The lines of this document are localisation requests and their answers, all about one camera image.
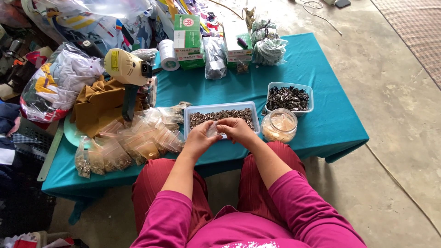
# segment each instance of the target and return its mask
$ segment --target woman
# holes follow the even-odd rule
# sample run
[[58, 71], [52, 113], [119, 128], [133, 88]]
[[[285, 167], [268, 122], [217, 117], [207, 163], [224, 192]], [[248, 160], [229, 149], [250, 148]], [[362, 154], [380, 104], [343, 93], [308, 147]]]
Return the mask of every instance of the woman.
[[348, 221], [306, 180], [305, 168], [288, 145], [265, 144], [239, 118], [217, 122], [245, 158], [237, 210], [215, 217], [207, 186], [194, 171], [198, 158], [221, 136], [207, 138], [213, 121], [195, 127], [176, 161], [149, 160], [133, 184], [138, 238], [132, 248], [363, 248]]

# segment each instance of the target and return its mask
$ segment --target concrete floor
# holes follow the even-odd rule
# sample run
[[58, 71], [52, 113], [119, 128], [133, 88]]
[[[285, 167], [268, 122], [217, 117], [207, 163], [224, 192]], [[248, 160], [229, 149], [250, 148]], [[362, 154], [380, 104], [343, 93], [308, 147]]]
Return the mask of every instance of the concrete floor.
[[[313, 32], [367, 130], [378, 157], [441, 228], [441, 92], [369, 0], [308, 14], [289, 0], [221, 1], [247, 6], [280, 24], [281, 35]], [[207, 4], [218, 16], [237, 18]], [[438, 248], [441, 238], [363, 146], [333, 164], [305, 161], [310, 184], [376, 248]], [[206, 178], [213, 212], [237, 203], [239, 170]], [[50, 231], [69, 231], [90, 247], [129, 247], [136, 238], [130, 186], [110, 189], [69, 226], [73, 203], [59, 199]]]

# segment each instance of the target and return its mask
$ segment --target table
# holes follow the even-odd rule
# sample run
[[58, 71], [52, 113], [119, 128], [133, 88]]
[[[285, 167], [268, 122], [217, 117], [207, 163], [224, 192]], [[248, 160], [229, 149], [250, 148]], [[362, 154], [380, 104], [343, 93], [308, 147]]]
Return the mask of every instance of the table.
[[[318, 156], [332, 163], [369, 140], [363, 125], [338, 82], [312, 33], [282, 37], [289, 41], [284, 63], [280, 66], [250, 66], [250, 73], [229, 71], [220, 80], [205, 79], [204, 68], [188, 71], [161, 71], [158, 76], [157, 106], [172, 106], [179, 101], [207, 105], [254, 101], [260, 115], [270, 82], [308, 85], [314, 91], [314, 110], [298, 119], [295, 138], [289, 143], [302, 158]], [[106, 176], [79, 177], [74, 166], [76, 147], [65, 137], [60, 142], [42, 191], [76, 201], [70, 223], [79, 219], [81, 210], [103, 196], [109, 187], [132, 184], [142, 166]], [[240, 144], [221, 140], [210, 147], [196, 164], [203, 177], [239, 169], [248, 151]], [[168, 154], [167, 158], [176, 158]]]

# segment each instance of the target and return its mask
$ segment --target metal ruler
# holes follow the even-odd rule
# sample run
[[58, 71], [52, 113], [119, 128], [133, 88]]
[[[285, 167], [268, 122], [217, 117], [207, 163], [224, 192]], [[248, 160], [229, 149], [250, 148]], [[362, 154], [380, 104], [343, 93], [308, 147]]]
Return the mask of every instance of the metal ruler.
[[38, 175], [37, 181], [44, 182], [46, 177], [48, 176], [49, 170], [51, 169], [52, 162], [54, 161], [56, 150], [60, 145], [61, 138], [64, 134], [64, 119], [58, 122], [58, 128], [54, 135], [54, 139], [52, 141], [51, 147], [49, 148], [48, 154], [46, 156], [46, 160], [41, 167], [40, 174]]

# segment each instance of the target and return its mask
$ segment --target plaid rug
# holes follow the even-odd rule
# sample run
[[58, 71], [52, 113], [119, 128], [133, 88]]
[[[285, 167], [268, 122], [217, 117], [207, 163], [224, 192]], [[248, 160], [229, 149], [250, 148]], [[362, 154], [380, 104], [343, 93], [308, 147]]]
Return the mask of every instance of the plaid rug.
[[441, 0], [371, 0], [441, 90]]

